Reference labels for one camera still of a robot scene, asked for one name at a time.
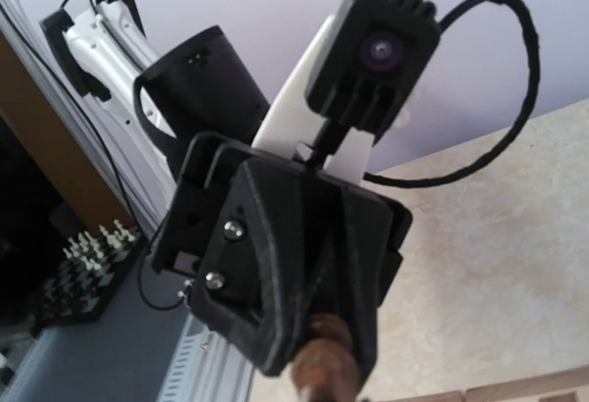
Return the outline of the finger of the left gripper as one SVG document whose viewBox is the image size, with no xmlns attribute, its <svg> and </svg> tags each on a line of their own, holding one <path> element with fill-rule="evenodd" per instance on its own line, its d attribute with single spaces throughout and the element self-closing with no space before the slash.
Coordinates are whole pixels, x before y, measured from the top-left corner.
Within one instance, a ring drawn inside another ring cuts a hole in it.
<svg viewBox="0 0 589 402">
<path fill-rule="evenodd" d="M 395 214 L 370 192 L 340 188 L 328 218 L 337 315 L 352 334 L 352 356 L 363 384 L 377 357 L 381 268 Z"/>
<path fill-rule="evenodd" d="M 261 158 L 217 163 L 224 195 L 196 290 L 195 315 L 263 374 L 280 375 L 331 309 L 327 175 Z"/>
</svg>

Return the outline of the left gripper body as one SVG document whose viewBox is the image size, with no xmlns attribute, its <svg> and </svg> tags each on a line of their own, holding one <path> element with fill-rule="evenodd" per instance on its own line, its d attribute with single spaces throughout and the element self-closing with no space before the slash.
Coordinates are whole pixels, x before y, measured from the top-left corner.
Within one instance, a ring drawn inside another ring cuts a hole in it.
<svg viewBox="0 0 589 402">
<path fill-rule="evenodd" d="M 206 132 L 191 142 L 153 267 L 190 277 L 212 327 L 291 328 L 314 313 L 373 317 L 400 267 L 407 208 Z"/>
</svg>

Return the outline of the dark chess piece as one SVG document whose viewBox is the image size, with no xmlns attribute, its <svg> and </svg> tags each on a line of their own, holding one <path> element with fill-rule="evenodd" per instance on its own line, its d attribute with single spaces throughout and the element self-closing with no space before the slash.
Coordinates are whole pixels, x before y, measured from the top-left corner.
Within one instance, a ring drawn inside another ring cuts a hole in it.
<svg viewBox="0 0 589 402">
<path fill-rule="evenodd" d="M 317 335 L 295 355 L 291 380 L 298 401 L 355 401 L 360 391 L 358 366 L 352 355 L 352 334 L 337 316 L 314 315 Z"/>
</svg>

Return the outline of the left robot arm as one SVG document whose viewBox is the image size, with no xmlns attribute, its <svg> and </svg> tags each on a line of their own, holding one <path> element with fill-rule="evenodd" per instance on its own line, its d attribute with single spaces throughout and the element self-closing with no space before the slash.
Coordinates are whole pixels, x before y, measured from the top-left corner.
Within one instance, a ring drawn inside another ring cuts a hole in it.
<svg viewBox="0 0 589 402">
<path fill-rule="evenodd" d="M 365 381 L 412 221 L 362 187 L 402 103 L 406 48 L 384 4 L 344 0 L 274 101 L 217 26 L 163 55 L 134 0 L 89 0 L 40 26 L 75 91 L 154 174 L 167 209 L 153 267 L 191 279 L 192 313 L 265 375 L 332 352 Z"/>
</svg>

